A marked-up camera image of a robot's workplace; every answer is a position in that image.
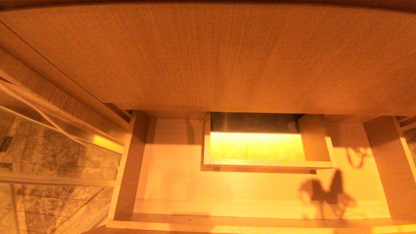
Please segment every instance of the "glowing light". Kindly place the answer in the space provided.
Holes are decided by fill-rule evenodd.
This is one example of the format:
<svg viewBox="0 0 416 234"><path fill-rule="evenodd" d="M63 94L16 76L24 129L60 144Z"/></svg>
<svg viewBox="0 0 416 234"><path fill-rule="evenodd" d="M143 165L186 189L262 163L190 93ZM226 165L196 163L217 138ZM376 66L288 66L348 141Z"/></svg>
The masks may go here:
<svg viewBox="0 0 416 234"><path fill-rule="evenodd" d="M386 233L405 233L414 232L416 230L416 224L407 225L395 225L395 226L384 226L384 227L372 227L372 234L386 234Z"/></svg>
<svg viewBox="0 0 416 234"><path fill-rule="evenodd" d="M94 136L92 143L120 154L123 153L123 146L97 135Z"/></svg>
<svg viewBox="0 0 416 234"><path fill-rule="evenodd" d="M210 158L305 161L300 134L211 132Z"/></svg>

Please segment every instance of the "wooden panel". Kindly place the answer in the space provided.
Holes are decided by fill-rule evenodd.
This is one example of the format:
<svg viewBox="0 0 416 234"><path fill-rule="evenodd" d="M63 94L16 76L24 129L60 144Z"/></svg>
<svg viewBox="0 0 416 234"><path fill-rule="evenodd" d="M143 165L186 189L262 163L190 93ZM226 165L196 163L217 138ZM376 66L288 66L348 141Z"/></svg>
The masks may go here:
<svg viewBox="0 0 416 234"><path fill-rule="evenodd" d="M18 35L16 35L12 30L10 30L10 28L7 28L2 23L0 23L0 35L0 47L2 49L16 57L23 64L33 69L42 78L49 80L52 84L56 85L58 88L62 89L64 92L68 93L78 101L82 102L93 111L96 111L98 114L111 120L122 129L128 129L128 121L126 122L118 115L116 115L97 98L88 93L88 91L83 89L79 84L77 84L65 73L59 70L59 68L51 64L46 58L44 58ZM37 77L36 79L31 77L31 82L28 82L27 77L14 78L19 79L19 82L25 85L33 85L34 81L37 81L40 87L44 87L44 83L39 82L39 80L42 80L41 77Z"/></svg>
<svg viewBox="0 0 416 234"><path fill-rule="evenodd" d="M211 159L210 165L229 165L239 168L279 168L279 169L327 169L332 168L331 162L313 161L273 161L273 160L244 160L244 159Z"/></svg>
<svg viewBox="0 0 416 234"><path fill-rule="evenodd" d="M364 123L379 117L378 115L324 115L326 122Z"/></svg>
<svg viewBox="0 0 416 234"><path fill-rule="evenodd" d="M362 124L331 124L328 128L330 136L338 139L334 156L340 176L337 169L316 174L203 171L201 121L158 119L154 123L149 136L155 136L145 146L135 213L285 219L342 216L348 220L389 217ZM356 148L368 152L359 169L348 161L349 157L354 163L360 159ZM312 183L321 185L322 191L315 191L321 200L326 200L331 187L332 194L337 191L342 199L337 204L322 201L320 211L319 199L310 198Z"/></svg>
<svg viewBox="0 0 416 234"><path fill-rule="evenodd" d="M333 161L332 142L323 115L304 115L298 120L307 161Z"/></svg>
<svg viewBox="0 0 416 234"><path fill-rule="evenodd" d="M125 131L122 128L43 79L1 48L0 59L0 76L11 84L0 82L8 89L62 121L102 134L117 142L124 141Z"/></svg>
<svg viewBox="0 0 416 234"><path fill-rule="evenodd" d="M416 169L393 116L364 123L391 217L416 220Z"/></svg>
<svg viewBox="0 0 416 234"><path fill-rule="evenodd" d="M416 115L414 14L187 2L12 10L0 20L126 110Z"/></svg>
<svg viewBox="0 0 416 234"><path fill-rule="evenodd" d="M146 115L155 119L200 119L204 120L205 112L190 111L145 111Z"/></svg>
<svg viewBox="0 0 416 234"><path fill-rule="evenodd" d="M149 117L143 112L133 111L111 201L110 219L120 219L133 213L148 129Z"/></svg>
<svg viewBox="0 0 416 234"><path fill-rule="evenodd" d="M2 0L0 2L0 8L10 9L18 7L34 7L34 6L49 6L49 5L63 5L72 3L88 3L88 2L113 2L114 0ZM251 0L250 2L284 2L284 0ZM392 10L412 11L416 9L416 3L412 0L291 0L290 2L298 3L310 3L310 4L334 4L334 5L347 5L347 6L360 6L360 7L374 7L374 8L386 8Z"/></svg>

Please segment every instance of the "wooden frame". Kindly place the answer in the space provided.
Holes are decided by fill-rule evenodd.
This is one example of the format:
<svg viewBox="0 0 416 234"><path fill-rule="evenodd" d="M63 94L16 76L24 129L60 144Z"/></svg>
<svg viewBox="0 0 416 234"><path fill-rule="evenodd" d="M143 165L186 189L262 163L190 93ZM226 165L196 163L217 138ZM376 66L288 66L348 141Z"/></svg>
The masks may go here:
<svg viewBox="0 0 416 234"><path fill-rule="evenodd" d="M392 218L416 220L416 168L396 117L364 123Z"/></svg>
<svg viewBox="0 0 416 234"><path fill-rule="evenodd" d="M311 116L314 120L321 116ZM209 119L206 119L203 129L204 137L209 137ZM302 219L275 219L275 218L249 218L249 217L219 217L208 215L181 215L181 214L148 214L133 213L137 183L141 173L141 162L144 154L144 143L148 132L149 118L142 112L135 111L130 123L130 131L117 176L115 192L111 202L107 228L97 229L106 233L123 232L122 229L149 230L152 233L163 232L193 232L193 233L228 233L228 234L278 234L278 233L367 233L368 228L377 230L377 233L391 233L416 228L412 221L403 221L390 218L350 220L347 223L337 220ZM207 142L202 145L202 154L209 152Z"/></svg>
<svg viewBox="0 0 416 234"><path fill-rule="evenodd" d="M78 179L67 177L37 176L30 174L18 174L12 172L0 173L0 183L7 184L35 184L58 186L99 186L113 187L114 180Z"/></svg>
<svg viewBox="0 0 416 234"><path fill-rule="evenodd" d="M325 130L323 115L304 115L299 119L306 161L269 161L248 159L212 159L210 158L211 115L206 113L204 118L203 166L222 168L254 168L254 169L300 169L318 170L335 168L336 163L332 153L332 141Z"/></svg>

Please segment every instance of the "white cable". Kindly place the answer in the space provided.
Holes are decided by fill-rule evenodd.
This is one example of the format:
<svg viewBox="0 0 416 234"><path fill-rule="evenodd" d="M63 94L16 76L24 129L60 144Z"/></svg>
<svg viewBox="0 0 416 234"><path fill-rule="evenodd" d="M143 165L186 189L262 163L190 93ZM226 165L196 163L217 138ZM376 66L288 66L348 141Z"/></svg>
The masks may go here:
<svg viewBox="0 0 416 234"><path fill-rule="evenodd" d="M23 98L19 94L15 93L11 89L7 88L1 82L0 82L0 89L2 89L5 93L9 94L10 96L18 99L19 101L25 103L28 106L30 106L34 110L36 110L41 116L43 116L49 123L51 123L62 134L64 134L65 136L69 137L70 139L72 139L76 143L81 144L81 145L86 146L86 147L94 147L97 150L99 150L101 153L104 153L104 155L107 156L114 163L114 165L117 168L117 171L119 170L119 166L116 163L116 161L114 159L112 159L110 156L108 156L106 152L102 151L101 148L99 148L98 146L95 146L93 144L87 144L87 143L82 142L82 141L78 140L77 138L73 137L71 134L69 134L67 131L65 131L63 128L61 128L55 121L53 121L47 114L45 114L45 112L43 112L40 108L38 108L36 105L34 105L31 102L29 102L28 100L26 100L25 98Z"/></svg>

